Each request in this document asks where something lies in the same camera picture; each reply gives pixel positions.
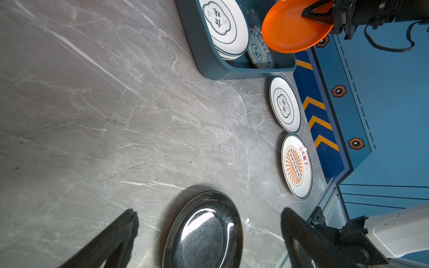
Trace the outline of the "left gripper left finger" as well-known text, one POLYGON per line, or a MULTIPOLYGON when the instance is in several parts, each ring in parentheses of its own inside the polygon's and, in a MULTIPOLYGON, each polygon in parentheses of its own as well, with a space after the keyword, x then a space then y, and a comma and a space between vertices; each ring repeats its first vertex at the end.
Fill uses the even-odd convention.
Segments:
POLYGON ((137 237, 137 212, 127 209, 62 268, 125 268, 137 237))

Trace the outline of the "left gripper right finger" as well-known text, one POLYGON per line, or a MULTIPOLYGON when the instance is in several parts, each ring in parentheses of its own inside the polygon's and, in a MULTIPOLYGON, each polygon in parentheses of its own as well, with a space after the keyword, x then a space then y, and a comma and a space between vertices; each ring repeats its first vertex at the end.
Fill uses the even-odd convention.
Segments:
POLYGON ((293 268, 356 268, 345 253, 311 227, 291 208, 281 214, 281 230, 293 268))

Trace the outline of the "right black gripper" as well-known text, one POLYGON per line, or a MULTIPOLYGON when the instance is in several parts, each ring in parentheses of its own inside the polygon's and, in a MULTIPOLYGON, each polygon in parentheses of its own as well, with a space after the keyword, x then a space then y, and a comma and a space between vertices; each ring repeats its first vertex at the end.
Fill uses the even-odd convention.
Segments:
POLYGON ((333 25, 332 34, 343 31, 351 39, 358 26, 371 25, 374 29, 392 22, 418 21, 429 23, 428 1, 329 1, 320 0, 306 7, 302 17, 327 25, 333 25), (334 3, 326 12, 319 8, 334 3))

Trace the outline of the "orange plate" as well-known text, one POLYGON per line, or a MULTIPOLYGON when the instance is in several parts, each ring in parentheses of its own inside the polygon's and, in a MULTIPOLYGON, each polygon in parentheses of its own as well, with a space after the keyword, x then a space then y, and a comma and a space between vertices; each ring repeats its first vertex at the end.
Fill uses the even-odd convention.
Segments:
POLYGON ((334 27, 302 17, 305 8, 316 1, 278 1, 267 13, 262 36, 267 46, 280 53, 304 51, 321 41, 334 27))

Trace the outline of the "teal patterned plate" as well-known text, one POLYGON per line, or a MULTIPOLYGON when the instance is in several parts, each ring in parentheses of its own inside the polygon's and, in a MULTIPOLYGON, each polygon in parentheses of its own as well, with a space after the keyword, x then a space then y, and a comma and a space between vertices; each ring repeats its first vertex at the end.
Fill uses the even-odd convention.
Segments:
POLYGON ((272 69, 274 56, 270 48, 263 40, 261 31, 255 27, 249 27, 249 45, 247 54, 250 61, 258 69, 272 69))

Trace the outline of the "sunburst plate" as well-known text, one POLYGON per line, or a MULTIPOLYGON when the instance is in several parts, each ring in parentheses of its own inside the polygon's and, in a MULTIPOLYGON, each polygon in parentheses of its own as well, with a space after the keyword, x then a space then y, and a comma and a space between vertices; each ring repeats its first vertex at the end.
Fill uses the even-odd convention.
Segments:
POLYGON ((292 194, 306 199, 312 188, 312 165, 307 147, 294 134, 284 139, 281 150, 282 170, 292 194))

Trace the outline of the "white plate quatrefoil motif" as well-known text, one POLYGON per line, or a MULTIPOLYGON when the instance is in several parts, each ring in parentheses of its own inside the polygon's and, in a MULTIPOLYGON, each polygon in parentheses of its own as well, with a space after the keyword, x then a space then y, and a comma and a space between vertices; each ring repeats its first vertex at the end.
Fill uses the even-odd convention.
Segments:
POLYGON ((298 132, 301 126, 301 111, 289 83, 281 77, 274 77, 270 81, 269 97, 272 110, 280 125, 290 133, 298 132))
POLYGON ((199 0, 204 21, 221 58, 231 61, 248 49, 248 24, 235 0, 199 0))

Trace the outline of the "black plate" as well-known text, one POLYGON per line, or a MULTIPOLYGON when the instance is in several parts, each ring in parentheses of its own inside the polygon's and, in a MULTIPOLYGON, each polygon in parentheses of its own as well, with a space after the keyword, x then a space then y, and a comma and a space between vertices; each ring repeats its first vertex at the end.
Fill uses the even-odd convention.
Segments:
POLYGON ((218 191, 192 198, 179 212, 165 242, 164 268, 238 268, 243 253, 241 217, 218 191))

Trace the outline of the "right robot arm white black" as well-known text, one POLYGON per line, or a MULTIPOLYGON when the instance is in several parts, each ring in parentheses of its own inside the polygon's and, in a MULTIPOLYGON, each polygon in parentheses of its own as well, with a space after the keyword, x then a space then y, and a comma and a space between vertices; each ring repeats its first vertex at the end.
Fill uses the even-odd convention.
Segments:
MULTIPOLYGON (((302 18, 333 27, 333 34, 346 32, 351 39, 360 25, 373 29, 392 22, 411 22, 406 38, 406 48, 389 48, 377 44, 367 31, 364 35, 376 49, 388 52, 408 52, 415 43, 412 40, 414 25, 429 23, 428 1, 334 1, 332 7, 323 12, 328 1, 311 1, 302 11, 302 18)), ((397 259, 408 253, 427 250, 429 247, 429 205, 400 209, 382 216, 371 216, 364 220, 365 238, 387 259, 397 259)))

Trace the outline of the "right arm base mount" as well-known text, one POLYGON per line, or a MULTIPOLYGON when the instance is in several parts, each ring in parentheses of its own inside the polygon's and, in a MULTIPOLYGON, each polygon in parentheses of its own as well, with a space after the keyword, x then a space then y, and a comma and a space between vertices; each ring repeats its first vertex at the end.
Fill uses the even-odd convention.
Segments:
POLYGON ((315 225, 323 225, 323 226, 327 226, 327 218, 324 216, 323 214, 323 210, 321 207, 316 207, 313 212, 311 213, 309 219, 307 220, 307 223, 315 226, 315 225))

